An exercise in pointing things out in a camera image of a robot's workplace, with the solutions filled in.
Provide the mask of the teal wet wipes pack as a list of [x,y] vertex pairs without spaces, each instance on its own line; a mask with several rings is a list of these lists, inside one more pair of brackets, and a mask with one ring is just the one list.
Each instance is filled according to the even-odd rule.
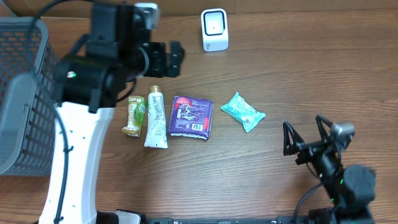
[[253,130],[266,117],[265,113],[249,105],[238,92],[227,104],[221,106],[221,110],[242,123],[246,133]]

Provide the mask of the green gold snack pouch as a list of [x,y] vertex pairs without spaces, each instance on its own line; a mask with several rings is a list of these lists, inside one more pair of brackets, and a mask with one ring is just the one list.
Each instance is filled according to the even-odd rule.
[[147,102],[142,96],[129,96],[127,104],[127,125],[122,132],[128,136],[139,137],[146,113]]

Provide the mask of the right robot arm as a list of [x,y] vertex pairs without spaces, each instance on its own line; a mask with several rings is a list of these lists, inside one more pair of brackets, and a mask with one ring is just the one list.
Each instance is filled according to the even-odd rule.
[[[306,143],[289,122],[282,125],[284,155],[297,155],[296,164],[305,164],[320,181],[300,199],[287,222],[374,223],[368,205],[375,199],[375,171],[358,164],[344,167],[341,159],[354,137],[354,124],[333,123],[320,114],[315,119],[321,140],[311,143]],[[320,187],[325,188],[333,206],[300,216],[301,205]]]

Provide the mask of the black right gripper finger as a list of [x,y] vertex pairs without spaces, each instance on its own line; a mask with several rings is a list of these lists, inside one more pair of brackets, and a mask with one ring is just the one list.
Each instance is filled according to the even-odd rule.
[[302,150],[302,146],[305,144],[304,140],[288,121],[284,121],[282,127],[284,131],[283,154],[285,156],[291,156],[300,152]]
[[321,115],[321,114],[316,115],[315,120],[316,120],[316,122],[317,122],[318,130],[319,130],[319,133],[320,133],[320,137],[321,137],[321,139],[322,139],[322,142],[323,142],[324,144],[328,144],[328,142],[329,142],[329,135],[328,135],[328,133],[326,132],[326,129],[324,128],[324,124],[325,124],[327,127],[330,128],[330,127],[332,127],[333,122],[329,121],[328,119],[326,119],[326,118],[325,118],[323,115]]

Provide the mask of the purple sanitary pad pack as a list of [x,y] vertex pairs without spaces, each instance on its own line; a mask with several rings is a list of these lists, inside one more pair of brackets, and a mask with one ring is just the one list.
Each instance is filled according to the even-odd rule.
[[211,134],[213,102],[189,96],[174,96],[169,133],[208,140]]

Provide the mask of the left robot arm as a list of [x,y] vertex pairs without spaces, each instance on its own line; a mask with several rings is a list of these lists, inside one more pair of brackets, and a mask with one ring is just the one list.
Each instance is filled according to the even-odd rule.
[[185,51],[177,41],[153,42],[160,9],[149,2],[94,1],[89,33],[53,70],[42,92],[55,115],[49,191],[40,223],[144,223],[143,214],[96,209],[96,181],[105,134],[116,105],[141,77],[177,77]]

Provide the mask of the white tube gold cap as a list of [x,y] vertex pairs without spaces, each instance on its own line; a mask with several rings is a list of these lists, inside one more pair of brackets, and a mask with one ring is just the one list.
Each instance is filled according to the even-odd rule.
[[144,146],[168,148],[164,96],[158,85],[151,86],[148,95],[148,122]]

